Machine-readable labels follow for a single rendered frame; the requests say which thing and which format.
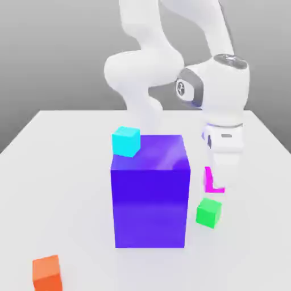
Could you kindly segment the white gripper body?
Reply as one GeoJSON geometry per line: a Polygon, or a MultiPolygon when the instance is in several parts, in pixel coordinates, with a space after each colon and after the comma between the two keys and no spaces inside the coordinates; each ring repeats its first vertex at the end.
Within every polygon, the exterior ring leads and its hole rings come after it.
{"type": "Polygon", "coordinates": [[[237,153],[243,150],[243,127],[210,128],[211,150],[218,153],[237,153]]]}

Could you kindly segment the large purple box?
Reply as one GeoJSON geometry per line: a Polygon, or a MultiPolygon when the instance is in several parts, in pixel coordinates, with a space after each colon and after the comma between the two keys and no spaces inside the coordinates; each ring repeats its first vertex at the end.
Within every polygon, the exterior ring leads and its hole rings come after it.
{"type": "Polygon", "coordinates": [[[134,157],[111,163],[117,248],[185,245],[190,165],[182,136],[143,135],[134,157]]]}

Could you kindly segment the small green cube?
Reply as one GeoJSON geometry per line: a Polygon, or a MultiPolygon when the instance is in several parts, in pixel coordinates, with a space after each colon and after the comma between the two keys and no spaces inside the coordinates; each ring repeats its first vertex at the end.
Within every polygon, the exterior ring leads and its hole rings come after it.
{"type": "Polygon", "coordinates": [[[209,198],[203,198],[197,207],[196,222],[214,228],[221,217],[222,204],[209,198]]]}

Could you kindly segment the small orange cube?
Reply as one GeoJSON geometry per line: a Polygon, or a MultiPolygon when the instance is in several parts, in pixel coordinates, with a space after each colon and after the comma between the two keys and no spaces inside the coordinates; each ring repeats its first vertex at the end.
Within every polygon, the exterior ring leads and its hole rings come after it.
{"type": "Polygon", "coordinates": [[[35,291],[63,291],[59,256],[33,260],[32,282],[35,291]]]}

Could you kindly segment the small cyan cube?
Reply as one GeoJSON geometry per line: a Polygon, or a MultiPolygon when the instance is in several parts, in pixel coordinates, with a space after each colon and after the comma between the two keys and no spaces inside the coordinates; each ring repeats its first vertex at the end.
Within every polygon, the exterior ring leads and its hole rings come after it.
{"type": "Polygon", "coordinates": [[[140,130],[120,126],[112,134],[112,147],[114,155],[134,157],[140,150],[140,130]]]}

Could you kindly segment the small magenta cube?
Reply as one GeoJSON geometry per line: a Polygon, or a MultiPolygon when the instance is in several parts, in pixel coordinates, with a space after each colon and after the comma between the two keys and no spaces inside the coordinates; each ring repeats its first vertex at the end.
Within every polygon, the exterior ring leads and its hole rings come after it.
{"type": "Polygon", "coordinates": [[[203,184],[206,193],[224,194],[225,188],[215,188],[213,185],[213,175],[210,167],[205,167],[203,184]]]}

